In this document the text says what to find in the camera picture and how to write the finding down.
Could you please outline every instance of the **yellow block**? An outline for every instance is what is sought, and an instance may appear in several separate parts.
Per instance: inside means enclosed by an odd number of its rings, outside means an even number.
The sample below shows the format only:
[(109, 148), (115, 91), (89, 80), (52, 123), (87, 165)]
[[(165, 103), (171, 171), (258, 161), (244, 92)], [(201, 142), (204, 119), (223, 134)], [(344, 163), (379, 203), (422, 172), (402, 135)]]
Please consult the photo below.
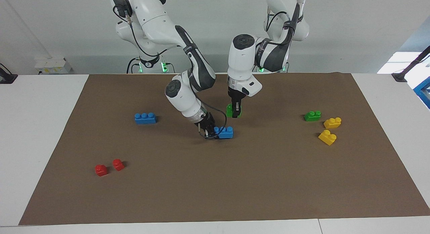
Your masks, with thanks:
[(336, 135), (335, 134), (331, 134), (330, 131), (328, 130), (324, 130), (318, 137), (319, 139), (321, 139), (323, 142), (325, 142), (327, 145), (332, 145), (333, 142), (336, 141)]
[(324, 122), (324, 126), (327, 129), (337, 128), (337, 127), (339, 127), (341, 125), (341, 123), (342, 123), (342, 119), (341, 118), (336, 118), (336, 119), (335, 118), (330, 118), (330, 119), (328, 119), (328, 120), (326, 120)]

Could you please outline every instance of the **green lego brick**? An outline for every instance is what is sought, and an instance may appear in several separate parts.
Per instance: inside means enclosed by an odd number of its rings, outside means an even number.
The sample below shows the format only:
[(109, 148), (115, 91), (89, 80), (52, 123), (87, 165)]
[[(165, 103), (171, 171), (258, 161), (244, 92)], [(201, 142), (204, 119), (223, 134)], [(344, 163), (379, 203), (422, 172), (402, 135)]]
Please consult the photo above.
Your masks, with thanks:
[(321, 112), (319, 110), (309, 111), (306, 115), (304, 115), (304, 119), (307, 122), (318, 121), (321, 118)]
[(228, 118), (233, 117), (233, 107), (231, 104), (227, 105), (227, 110), (226, 110), (225, 114), (227, 115)]

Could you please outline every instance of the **red block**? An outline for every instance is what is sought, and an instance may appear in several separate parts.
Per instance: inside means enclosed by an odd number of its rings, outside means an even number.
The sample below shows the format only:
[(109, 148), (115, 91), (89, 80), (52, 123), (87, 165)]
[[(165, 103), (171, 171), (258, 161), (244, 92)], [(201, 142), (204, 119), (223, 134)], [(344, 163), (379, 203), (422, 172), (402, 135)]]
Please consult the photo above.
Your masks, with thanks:
[(108, 169), (106, 168), (105, 165), (99, 164), (95, 167), (95, 173), (101, 177), (103, 175), (108, 174)]
[(123, 168), (125, 168), (125, 166), (124, 166), (123, 162), (121, 162), (121, 160), (119, 160), (119, 159), (115, 159), (115, 160), (112, 162), (112, 164), (114, 165), (114, 168), (115, 168), (117, 171), (120, 171), (120, 170), (122, 170)]

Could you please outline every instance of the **white robotic arm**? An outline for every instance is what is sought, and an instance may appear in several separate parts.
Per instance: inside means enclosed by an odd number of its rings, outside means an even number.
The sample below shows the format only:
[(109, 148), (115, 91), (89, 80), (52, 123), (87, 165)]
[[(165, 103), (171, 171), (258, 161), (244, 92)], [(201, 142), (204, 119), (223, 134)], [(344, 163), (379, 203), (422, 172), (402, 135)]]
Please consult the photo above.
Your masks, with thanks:
[(252, 75), (253, 68), (258, 66), (271, 72), (281, 70), (287, 63), (291, 41), (304, 40), (309, 34), (309, 25), (303, 19), (304, 2), (267, 0), (268, 17), (264, 27), (270, 38), (242, 34), (233, 39), (227, 71), (233, 118), (241, 114), (242, 99), (247, 95), (254, 96), (262, 89), (262, 84)]
[[(166, 97), (182, 115), (203, 129), (206, 137), (215, 136), (215, 120), (195, 95), (195, 92), (213, 86), (215, 72), (185, 29), (175, 25), (169, 18), (163, 6), (166, 0), (112, 1), (120, 17), (127, 19), (135, 35), (141, 32), (149, 44), (174, 44), (183, 48), (192, 66), (172, 79), (166, 87)], [(135, 40), (135, 44), (139, 46), (140, 42)]]

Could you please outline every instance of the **white table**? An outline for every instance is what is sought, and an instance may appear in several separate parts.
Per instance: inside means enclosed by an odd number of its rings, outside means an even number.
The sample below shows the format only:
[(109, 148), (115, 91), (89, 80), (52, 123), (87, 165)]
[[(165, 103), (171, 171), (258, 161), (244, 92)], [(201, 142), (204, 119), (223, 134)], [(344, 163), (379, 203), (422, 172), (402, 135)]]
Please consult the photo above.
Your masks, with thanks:
[[(391, 75), (353, 74), (404, 166), (430, 203), (430, 112), (407, 84)], [(430, 216), (18, 226), (88, 75), (19, 76), (0, 86), (0, 234), (393, 234), (430, 233)]]

